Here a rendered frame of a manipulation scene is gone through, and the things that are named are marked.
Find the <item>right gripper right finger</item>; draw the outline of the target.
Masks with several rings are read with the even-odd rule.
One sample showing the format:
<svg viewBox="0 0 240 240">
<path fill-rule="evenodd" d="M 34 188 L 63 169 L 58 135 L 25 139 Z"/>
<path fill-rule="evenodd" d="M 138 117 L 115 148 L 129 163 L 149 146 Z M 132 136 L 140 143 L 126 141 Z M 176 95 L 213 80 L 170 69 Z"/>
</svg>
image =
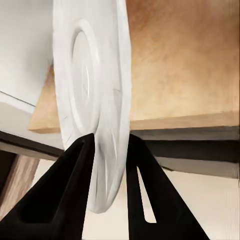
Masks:
<svg viewBox="0 0 240 240">
<path fill-rule="evenodd" d="M 156 223 L 145 220 L 139 168 Z M 126 158 L 129 240 L 210 240 L 145 142 L 129 134 Z"/>
</svg>

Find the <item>saucer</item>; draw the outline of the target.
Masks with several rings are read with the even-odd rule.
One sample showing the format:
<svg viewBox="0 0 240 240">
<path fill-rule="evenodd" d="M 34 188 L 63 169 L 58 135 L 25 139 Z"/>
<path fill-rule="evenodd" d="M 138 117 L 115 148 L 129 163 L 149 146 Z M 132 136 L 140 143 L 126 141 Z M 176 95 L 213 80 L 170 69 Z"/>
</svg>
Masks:
<svg viewBox="0 0 240 240">
<path fill-rule="evenodd" d="M 94 134 L 87 209 L 105 213 L 126 168 L 131 118 L 131 41 L 126 0 L 53 0 L 57 109 L 66 151 Z"/>
</svg>

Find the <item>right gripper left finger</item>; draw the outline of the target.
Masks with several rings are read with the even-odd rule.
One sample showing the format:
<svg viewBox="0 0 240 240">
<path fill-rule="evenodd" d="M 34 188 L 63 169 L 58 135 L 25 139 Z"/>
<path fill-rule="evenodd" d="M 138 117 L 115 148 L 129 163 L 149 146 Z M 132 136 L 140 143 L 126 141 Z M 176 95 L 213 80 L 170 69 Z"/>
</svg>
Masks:
<svg viewBox="0 0 240 240">
<path fill-rule="evenodd" d="M 0 240 L 82 240 L 95 136 L 78 138 L 0 221 Z"/>
</svg>

